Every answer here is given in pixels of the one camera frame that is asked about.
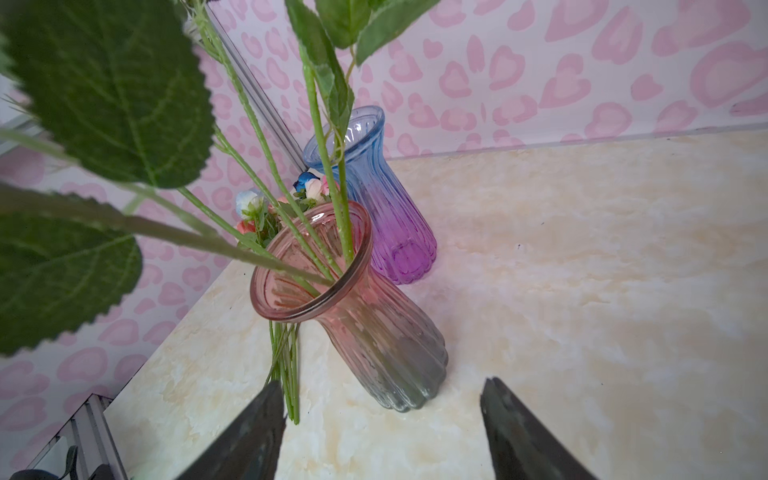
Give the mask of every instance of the serrated leaf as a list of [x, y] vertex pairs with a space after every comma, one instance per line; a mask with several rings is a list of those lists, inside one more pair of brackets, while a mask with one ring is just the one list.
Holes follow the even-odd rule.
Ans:
[[355, 63], [362, 63], [376, 50], [398, 38], [439, 0], [368, 0], [373, 8], [368, 25], [360, 32]]
[[106, 313], [136, 287], [141, 265], [130, 233], [39, 214], [0, 214], [0, 355]]
[[328, 111], [328, 118], [334, 127], [346, 131], [355, 94], [346, 83], [336, 58], [336, 50], [320, 19], [301, 0], [286, 0], [286, 8], [293, 31], [315, 71], [317, 87]]
[[336, 48], [348, 48], [355, 43], [371, 16], [367, 0], [317, 0], [315, 6]]
[[3, 32], [31, 112], [83, 167], [162, 188], [200, 176], [210, 92], [168, 0], [27, 0]]

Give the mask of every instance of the ribbed glass vase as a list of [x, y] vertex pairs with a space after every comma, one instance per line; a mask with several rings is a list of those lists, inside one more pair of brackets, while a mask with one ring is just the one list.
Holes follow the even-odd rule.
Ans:
[[[345, 139], [349, 198], [362, 204], [372, 218], [373, 267], [394, 283], [411, 283], [432, 268], [437, 241], [384, 160], [383, 140], [384, 110], [375, 106], [352, 110]], [[333, 140], [328, 146], [333, 151]], [[304, 148], [304, 163], [323, 171], [314, 137]], [[333, 175], [339, 179], [338, 167]]]
[[[445, 340], [417, 305], [371, 267], [372, 224], [366, 210], [349, 202], [349, 215], [356, 254], [331, 287], [315, 285], [321, 294], [312, 298], [292, 277], [257, 267], [250, 284], [253, 308], [274, 322], [316, 319], [362, 386], [383, 407], [398, 412], [419, 409], [437, 395], [445, 379]], [[306, 216], [344, 268], [331, 203], [307, 211]], [[296, 226], [312, 243], [298, 220]], [[319, 274], [286, 228], [268, 250], [283, 262]]]

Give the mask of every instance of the wallpaper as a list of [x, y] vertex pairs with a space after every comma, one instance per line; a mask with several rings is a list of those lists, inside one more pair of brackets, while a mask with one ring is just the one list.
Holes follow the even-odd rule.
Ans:
[[[212, 6], [303, 147], [283, 3]], [[386, 112], [389, 157], [763, 123], [768, 2], [442, 0], [352, 82], [358, 105]]]
[[[259, 176], [273, 186], [256, 135], [226, 72], [198, 53], [219, 127]], [[273, 138], [264, 123], [262, 127], [268, 138]], [[286, 152], [273, 141], [270, 145], [280, 173], [293, 182], [299, 171], [287, 160]], [[75, 192], [116, 207], [123, 207], [132, 198], [84, 170], [22, 148], [0, 158], [0, 181], [37, 190]], [[207, 168], [190, 190], [235, 224], [239, 220], [234, 212], [235, 195], [252, 186], [232, 157], [213, 150]], [[178, 192], [166, 190], [162, 195], [213, 225]], [[145, 201], [137, 214], [184, 227], [150, 201]], [[26, 468], [91, 392], [116, 396], [229, 263], [225, 257], [159, 240], [140, 238], [139, 244], [144, 272], [136, 290], [120, 306], [75, 334], [65, 333], [34, 351], [0, 359], [0, 478]]]

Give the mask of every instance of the marble tabletop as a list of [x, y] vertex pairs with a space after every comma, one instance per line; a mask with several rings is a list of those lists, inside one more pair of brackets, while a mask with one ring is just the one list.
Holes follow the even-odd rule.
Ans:
[[[379, 407], [315, 322], [277, 478], [493, 478], [500, 377], [603, 480], [768, 475], [768, 132], [393, 161], [432, 226], [402, 289], [450, 355]], [[171, 480], [261, 390], [266, 321], [232, 262], [107, 409], [134, 480]]]

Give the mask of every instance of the white flower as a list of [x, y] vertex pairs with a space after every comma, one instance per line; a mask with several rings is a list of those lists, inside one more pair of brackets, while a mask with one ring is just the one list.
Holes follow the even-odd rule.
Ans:
[[323, 195], [321, 194], [323, 192], [323, 182], [320, 180], [313, 178], [312, 180], [306, 182], [305, 188], [307, 198], [313, 198], [318, 202], [323, 199]]
[[250, 190], [245, 190], [238, 193], [237, 197], [235, 197], [235, 211], [237, 212], [237, 216], [243, 220], [248, 220], [245, 212], [248, 210], [257, 209], [261, 205], [262, 201], [263, 196], [261, 194], [261, 190], [258, 188], [254, 187]]

